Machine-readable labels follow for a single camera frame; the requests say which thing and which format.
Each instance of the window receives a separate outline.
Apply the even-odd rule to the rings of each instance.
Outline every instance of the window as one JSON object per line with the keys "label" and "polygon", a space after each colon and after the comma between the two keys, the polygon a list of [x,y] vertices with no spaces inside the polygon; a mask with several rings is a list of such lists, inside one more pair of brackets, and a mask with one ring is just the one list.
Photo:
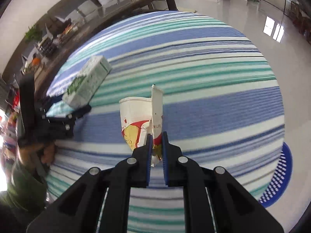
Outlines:
{"label": "window", "polygon": [[267,17],[263,33],[267,34],[268,36],[271,36],[273,27],[274,27],[274,20],[270,17]]}
{"label": "window", "polygon": [[283,35],[284,35],[284,27],[278,23],[276,25],[275,32],[273,34],[273,39],[278,42],[281,42]]}

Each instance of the crumpled paper cup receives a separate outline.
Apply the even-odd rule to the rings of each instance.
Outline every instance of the crumpled paper cup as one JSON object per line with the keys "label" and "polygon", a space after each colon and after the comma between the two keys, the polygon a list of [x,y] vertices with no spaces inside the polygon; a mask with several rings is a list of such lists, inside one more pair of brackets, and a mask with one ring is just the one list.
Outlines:
{"label": "crumpled paper cup", "polygon": [[127,97],[119,101],[122,135],[132,151],[146,144],[148,133],[153,136],[151,166],[162,159],[162,97],[163,91],[153,85],[151,98]]}

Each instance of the tissue box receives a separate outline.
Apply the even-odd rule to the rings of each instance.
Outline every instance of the tissue box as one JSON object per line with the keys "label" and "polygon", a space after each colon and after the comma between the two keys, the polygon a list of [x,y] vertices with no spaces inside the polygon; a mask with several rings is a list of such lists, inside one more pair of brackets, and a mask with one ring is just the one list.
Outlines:
{"label": "tissue box", "polygon": [[88,104],[111,69],[104,56],[92,56],[64,93],[63,101],[73,109]]}

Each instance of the potted plant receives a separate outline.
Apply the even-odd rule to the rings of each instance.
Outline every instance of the potted plant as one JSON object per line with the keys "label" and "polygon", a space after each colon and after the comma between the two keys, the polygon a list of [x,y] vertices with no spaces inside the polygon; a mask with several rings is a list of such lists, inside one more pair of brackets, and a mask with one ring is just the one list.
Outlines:
{"label": "potted plant", "polygon": [[40,30],[39,25],[34,24],[29,31],[25,34],[26,43],[35,40],[36,42],[40,42],[42,40],[42,30]]}

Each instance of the blue striped fabric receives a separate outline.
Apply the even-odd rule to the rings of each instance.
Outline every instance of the blue striped fabric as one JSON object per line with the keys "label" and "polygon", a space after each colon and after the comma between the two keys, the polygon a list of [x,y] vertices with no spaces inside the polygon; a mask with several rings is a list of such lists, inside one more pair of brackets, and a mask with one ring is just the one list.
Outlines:
{"label": "blue striped fabric", "polygon": [[[93,166],[107,169],[131,155],[121,134],[119,100],[164,90],[163,127],[171,143],[201,166],[225,167],[255,198],[270,183],[284,140],[282,96],[266,59],[242,33],[216,19],[186,12],[154,12],[118,22],[79,47],[47,94],[62,94],[92,55],[112,71],[60,147],[47,177],[59,197]],[[72,109],[62,101],[48,115]],[[150,186],[132,189],[129,232],[184,232],[183,192],[167,188],[163,166]]]}

